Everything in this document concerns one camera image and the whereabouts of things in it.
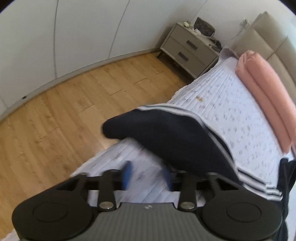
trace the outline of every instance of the beige headboard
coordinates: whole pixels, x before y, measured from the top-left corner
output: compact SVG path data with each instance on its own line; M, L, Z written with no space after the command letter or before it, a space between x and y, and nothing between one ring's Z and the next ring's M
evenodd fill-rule
M241 55L247 50L260 53L277 72L290 97L296 103L296 43L267 12L260 14L233 45Z

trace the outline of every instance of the round pad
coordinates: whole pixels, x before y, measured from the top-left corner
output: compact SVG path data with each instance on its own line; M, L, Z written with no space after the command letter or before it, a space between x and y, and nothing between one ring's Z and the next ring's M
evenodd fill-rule
M223 239L258 241L272 236L280 227L280 209L244 190L220 192L202 210L206 227Z
M12 223L21 238L58 241L82 233L92 221L88 203L70 191L50 191L19 204Z

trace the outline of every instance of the bed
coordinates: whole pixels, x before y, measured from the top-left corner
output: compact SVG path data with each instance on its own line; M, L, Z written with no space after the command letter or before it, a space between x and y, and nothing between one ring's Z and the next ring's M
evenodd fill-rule
M242 54L259 52L273 66L296 103L296 49L289 37L268 13L260 14L233 46ZM237 58L225 51L218 63L206 74L175 93L168 102L198 114L227 142L238 168L252 173L270 186L276 186L278 166L284 156L278 141L259 105L235 74ZM179 193L169 192L162 176L160 159L132 139L125 139L98 153L73 175L87 172L90 176L120 168L132 161L133 175L128 191L117 191L119 202L174 202ZM97 192L91 191L89 203L96 205ZM198 206L205 199L197 193ZM296 188L290 193L287 224L289 241L296 230ZM15 233L7 240L16 240Z

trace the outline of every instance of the nightstand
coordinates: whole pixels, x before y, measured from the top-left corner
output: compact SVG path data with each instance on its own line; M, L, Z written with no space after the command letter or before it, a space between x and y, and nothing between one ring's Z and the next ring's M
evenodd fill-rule
M166 53L192 77L197 78L218 61L219 52L212 49L210 44L214 45L204 35L185 28L182 23L176 23L161 45L159 56Z

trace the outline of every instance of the nightstand leg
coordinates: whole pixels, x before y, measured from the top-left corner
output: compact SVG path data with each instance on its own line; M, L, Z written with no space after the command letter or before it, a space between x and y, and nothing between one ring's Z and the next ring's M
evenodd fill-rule
M163 55L163 51L160 51L160 53L157 55L157 58L160 58L161 55Z

